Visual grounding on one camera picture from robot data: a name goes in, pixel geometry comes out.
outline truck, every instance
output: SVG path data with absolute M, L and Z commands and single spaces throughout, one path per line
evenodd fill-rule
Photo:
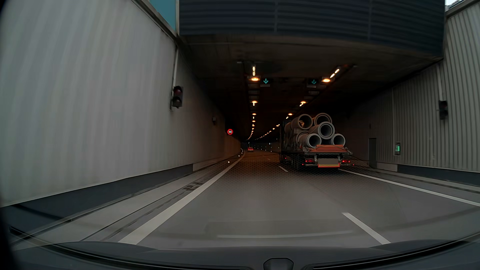
M 343 135 L 335 133 L 327 113 L 284 120 L 280 129 L 280 163 L 294 169 L 355 166 Z

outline stacked concrete pipes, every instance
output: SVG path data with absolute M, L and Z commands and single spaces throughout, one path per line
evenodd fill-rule
M 302 144 L 309 148 L 317 145 L 345 145 L 345 137 L 335 133 L 332 118 L 327 113 L 319 113 L 314 118 L 308 114 L 295 117 L 285 125 L 287 141 L 293 146 Z

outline tunnel ceiling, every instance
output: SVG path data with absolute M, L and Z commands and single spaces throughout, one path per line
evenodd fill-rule
M 256 112 L 256 139 L 281 123 L 288 113 L 332 116 L 348 113 L 359 102 L 393 82 L 418 71 L 439 57 L 421 52 L 316 37 L 265 35 L 182 36 L 186 55 L 208 95 L 231 121 L 241 141 L 252 128 Z M 270 87 L 247 79 L 252 63 Z M 329 76 L 338 66 L 338 78 L 307 87 L 308 78 Z M 252 106 L 251 100 L 258 101 Z M 300 102 L 307 102 L 299 107 Z M 263 140 L 277 137 L 272 132 Z

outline license plate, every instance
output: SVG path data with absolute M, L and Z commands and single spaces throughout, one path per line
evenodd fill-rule
M 317 159 L 318 168 L 338 168 L 340 163 L 338 159 Z

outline door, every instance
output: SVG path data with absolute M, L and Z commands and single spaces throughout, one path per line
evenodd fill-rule
M 368 139 L 368 165 L 377 168 L 377 138 Z

